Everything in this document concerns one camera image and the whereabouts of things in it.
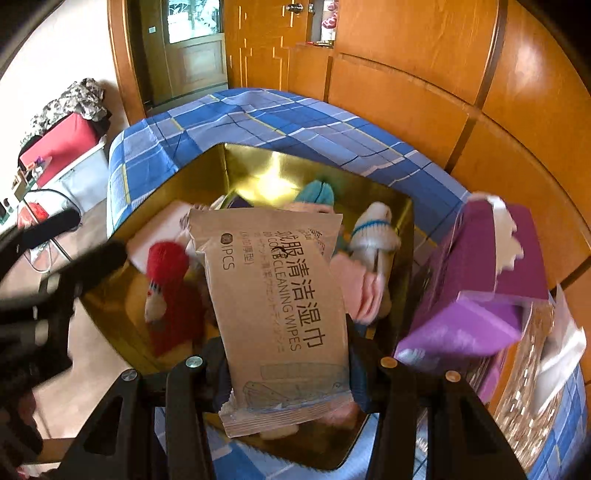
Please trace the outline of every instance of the wet wipes package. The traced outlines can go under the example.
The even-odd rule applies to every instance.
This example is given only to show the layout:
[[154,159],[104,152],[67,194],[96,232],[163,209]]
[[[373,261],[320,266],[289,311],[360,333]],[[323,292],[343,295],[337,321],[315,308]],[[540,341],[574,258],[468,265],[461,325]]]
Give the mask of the wet wipes package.
[[341,221],[260,208],[191,213],[232,378],[220,411],[228,436],[350,401],[345,308],[328,266]]

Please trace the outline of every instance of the red box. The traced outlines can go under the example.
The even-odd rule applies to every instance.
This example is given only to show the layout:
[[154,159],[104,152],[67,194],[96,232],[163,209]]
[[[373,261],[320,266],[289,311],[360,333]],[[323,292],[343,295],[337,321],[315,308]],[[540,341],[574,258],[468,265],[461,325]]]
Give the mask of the red box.
[[43,135],[42,139],[21,155],[21,161],[30,168],[38,157],[51,161],[37,180],[43,187],[75,159],[88,152],[99,141],[88,120],[79,113],[71,113],[65,120]]

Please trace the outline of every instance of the camouflage cloth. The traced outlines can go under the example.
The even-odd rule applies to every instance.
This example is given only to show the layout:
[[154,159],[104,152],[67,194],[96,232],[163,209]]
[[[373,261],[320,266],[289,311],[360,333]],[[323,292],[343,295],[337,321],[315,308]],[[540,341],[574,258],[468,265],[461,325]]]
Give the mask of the camouflage cloth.
[[107,116],[103,106],[105,90],[95,79],[87,78],[72,83],[59,98],[49,102],[41,113],[31,119],[31,125],[21,141],[23,146],[35,135],[43,136],[53,125],[71,113],[79,113],[85,120],[97,122]]

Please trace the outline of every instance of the white storage box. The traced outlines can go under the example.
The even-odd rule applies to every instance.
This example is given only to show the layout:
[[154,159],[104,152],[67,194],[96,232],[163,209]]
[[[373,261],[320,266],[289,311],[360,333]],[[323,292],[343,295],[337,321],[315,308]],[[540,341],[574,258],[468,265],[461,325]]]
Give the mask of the white storage box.
[[[105,155],[105,144],[106,137],[102,137],[96,146],[70,163],[43,188],[62,192],[78,205],[83,214],[105,200],[109,181],[109,162]],[[65,206],[65,201],[56,194],[33,192],[27,196],[27,200],[41,203],[50,215]]]

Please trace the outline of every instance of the door knob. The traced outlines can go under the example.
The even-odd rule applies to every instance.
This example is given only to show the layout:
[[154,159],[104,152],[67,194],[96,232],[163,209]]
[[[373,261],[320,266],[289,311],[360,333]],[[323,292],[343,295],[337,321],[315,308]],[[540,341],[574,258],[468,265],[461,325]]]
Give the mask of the door knob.
[[288,12],[300,14],[304,11],[304,5],[302,5],[302,4],[288,4],[285,6],[285,9]]

